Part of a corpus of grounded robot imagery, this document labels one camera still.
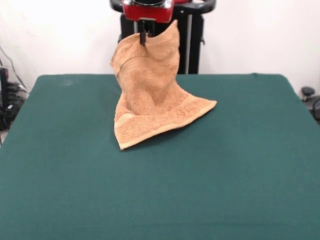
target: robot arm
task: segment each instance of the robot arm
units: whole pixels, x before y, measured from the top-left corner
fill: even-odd
[[[206,14],[216,6],[216,0],[194,3],[190,0],[110,0],[111,7],[125,18],[140,25],[140,43],[146,42],[146,35],[153,37],[155,24],[169,23],[174,14]]]

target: cable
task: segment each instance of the cable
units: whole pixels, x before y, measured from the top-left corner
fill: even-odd
[[[3,53],[3,55],[9,60],[9,62],[11,63],[11,66],[12,66],[12,71],[14,73],[14,75],[16,76],[16,78],[19,80],[19,82],[21,83],[21,85],[25,88],[26,88],[26,85],[24,84],[24,82],[21,80],[21,78],[18,76],[17,72],[16,72],[16,69],[15,69],[15,66],[14,66],[14,62],[11,60],[11,58],[6,54],[6,52],[3,50],[3,48],[1,47],[0,45],[0,51]]]

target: towel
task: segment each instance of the towel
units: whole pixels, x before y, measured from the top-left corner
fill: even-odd
[[[145,46],[137,33],[115,49],[110,64],[122,93],[115,109],[114,134],[121,150],[182,128],[217,104],[188,93],[176,82],[179,44],[174,20],[160,35],[147,37]]]

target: green table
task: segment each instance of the green table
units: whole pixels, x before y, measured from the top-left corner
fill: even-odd
[[[280,75],[183,75],[216,99],[120,151],[112,75],[41,76],[0,149],[0,240],[318,240],[320,128]]]

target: black device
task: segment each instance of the black device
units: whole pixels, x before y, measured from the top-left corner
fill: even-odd
[[[138,5],[156,6],[161,4],[161,0],[134,0]],[[110,0],[111,8],[117,12],[124,12],[122,0]],[[172,23],[178,21],[180,33],[180,62],[178,74],[198,74],[200,61],[201,43],[205,43],[203,38],[204,18],[202,14],[213,11],[216,7],[216,0],[204,0],[201,3],[194,3],[191,0],[176,0],[174,2],[172,19],[168,23],[148,24],[148,31],[151,36],[162,33]],[[145,31],[145,21],[133,21],[126,18],[125,14],[120,16],[121,34],[119,41],[135,33]]]
[[[8,70],[4,67],[0,67],[0,81],[1,81],[1,100],[2,100],[2,105],[1,109],[6,109],[8,105],[8,78],[9,78],[9,73]]]
[[[18,83],[9,82],[9,72],[5,67],[0,67],[0,82],[0,131],[5,131],[10,128],[25,102],[25,98],[20,96],[20,93],[25,90]]]
[[[314,119],[320,124],[320,95],[314,95],[316,91],[312,87],[303,87],[301,89],[303,94],[302,101],[312,114]]]

